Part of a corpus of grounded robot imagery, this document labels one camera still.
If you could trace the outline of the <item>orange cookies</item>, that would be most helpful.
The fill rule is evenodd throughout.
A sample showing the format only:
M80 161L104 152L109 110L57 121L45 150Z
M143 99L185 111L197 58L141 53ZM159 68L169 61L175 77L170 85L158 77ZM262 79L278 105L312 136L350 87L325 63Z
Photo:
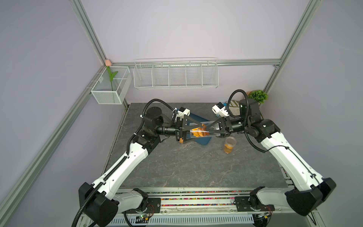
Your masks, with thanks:
M199 127L199 128L195 128L195 129L192 129L190 131L191 133L191 136L194 136L194 137L206 137L208 135L208 132L206 131L206 128L205 127Z

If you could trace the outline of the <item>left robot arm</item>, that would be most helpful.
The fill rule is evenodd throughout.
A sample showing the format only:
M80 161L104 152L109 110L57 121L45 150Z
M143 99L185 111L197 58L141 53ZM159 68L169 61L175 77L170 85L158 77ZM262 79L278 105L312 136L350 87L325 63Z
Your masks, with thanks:
M120 211L146 211L148 195L144 191L135 188L115 200L119 187L162 142L162 135L175 136L177 141L186 142L188 136L191 139L202 137L206 129L204 123L190 117L186 108L172 108L161 99L149 101L142 111L140 126L127 141L125 153L92 184L83 183L79 188L80 208L72 226L77 226L82 214L92 219L92 226L105 227Z

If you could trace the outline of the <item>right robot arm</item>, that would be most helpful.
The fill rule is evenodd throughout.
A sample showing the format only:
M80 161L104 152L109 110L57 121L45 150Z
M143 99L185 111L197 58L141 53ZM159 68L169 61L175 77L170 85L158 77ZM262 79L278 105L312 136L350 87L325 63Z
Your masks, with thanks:
M336 188L336 183L332 178L324 178L315 171L289 144L277 125L261 116L257 101L248 98L244 90L233 92L236 93L244 96L239 102L240 113L233 114L229 104L214 105L212 111L219 118L214 125L207 126L207 130L216 132L222 138L243 132L257 151L272 154L294 184L293 189L264 186L254 189L250 192L250 207L258 211L263 206L278 205L289 207L301 216L309 215L327 200Z

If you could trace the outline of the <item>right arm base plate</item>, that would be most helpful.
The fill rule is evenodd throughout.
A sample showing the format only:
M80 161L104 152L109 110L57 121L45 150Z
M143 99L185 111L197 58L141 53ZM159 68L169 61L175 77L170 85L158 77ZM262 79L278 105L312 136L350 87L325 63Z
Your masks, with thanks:
M274 205L263 205L256 198L250 196L236 196L233 204L238 212L243 211L275 211Z

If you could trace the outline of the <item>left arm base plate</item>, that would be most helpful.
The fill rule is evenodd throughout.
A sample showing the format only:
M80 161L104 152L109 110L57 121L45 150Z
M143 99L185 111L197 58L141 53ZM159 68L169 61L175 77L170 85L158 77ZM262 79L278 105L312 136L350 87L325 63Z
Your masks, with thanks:
M161 198L149 197L146 202L143 202L139 208L130 209L126 211L127 214L136 213L160 213L161 210Z

